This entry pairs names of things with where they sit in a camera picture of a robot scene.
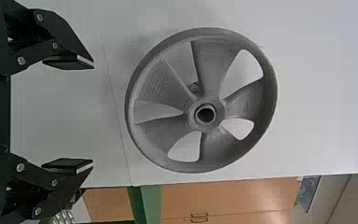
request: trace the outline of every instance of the hub hole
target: hub hole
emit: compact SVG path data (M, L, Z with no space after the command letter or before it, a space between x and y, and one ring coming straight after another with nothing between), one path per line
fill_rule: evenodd
M200 124L208 124L214 121L215 116L212 105L203 105L197 111L196 120Z

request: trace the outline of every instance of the wheel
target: wheel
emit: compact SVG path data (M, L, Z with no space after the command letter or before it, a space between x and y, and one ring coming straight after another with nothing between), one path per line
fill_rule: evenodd
M189 89L163 57L172 47L185 42L191 43L199 80L197 93ZM241 50L255 57L263 76L219 99L221 83ZM239 99L240 106L234 104ZM183 114L137 123L134 105L138 100L167 105ZM167 170L197 174L227 166L250 151L268 128L276 102L275 72L257 44L229 30L197 28L168 37L141 60L127 88L125 116L134 144L149 160ZM232 118L254 123L244 139L238 140L221 125L224 119ZM170 159L172 146L194 131L202 132L200 158L192 162Z

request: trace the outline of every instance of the wheel spoke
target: wheel spoke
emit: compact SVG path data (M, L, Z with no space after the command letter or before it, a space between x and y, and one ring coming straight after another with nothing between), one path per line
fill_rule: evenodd
M225 98L226 119L240 118L255 121L263 100L263 83L262 79L258 79Z
M200 140L200 161L224 161L239 140L220 126L212 133L203 133Z
M218 95L228 68L241 49L217 40L195 40L191 42L191 48L202 93Z
M187 124L186 115L153 119L137 125L152 145L167 154L179 139L192 132Z
M168 105L181 111L194 102L193 93L163 58L148 72L144 85L138 93L139 100Z

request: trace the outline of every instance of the wheel rim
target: wheel rim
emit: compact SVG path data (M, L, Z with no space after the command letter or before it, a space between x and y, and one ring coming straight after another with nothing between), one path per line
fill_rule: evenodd
M193 93L175 73L163 54L191 42L200 92ZM250 52L263 76L224 99L222 81L241 50ZM241 98L240 107L233 106ZM134 104L145 100L183 111L182 115L136 123ZM267 130L277 102L275 72L257 44L247 37L220 28L183 31L156 45L135 69L125 99L127 127L134 144L153 163L179 173L205 173L220 169L244 156ZM223 126L224 119L241 118L254 123L242 140ZM175 161L168 157L172 146L193 131L202 132L200 158Z

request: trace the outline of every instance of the cabinet handle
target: cabinet handle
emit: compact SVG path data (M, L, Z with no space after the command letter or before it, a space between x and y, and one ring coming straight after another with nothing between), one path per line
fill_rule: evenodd
M203 218L191 218L191 223L204 223L204 222L208 222L209 219L207 217L203 217Z
M191 217L208 217L208 213L197 213L197 214L191 214Z

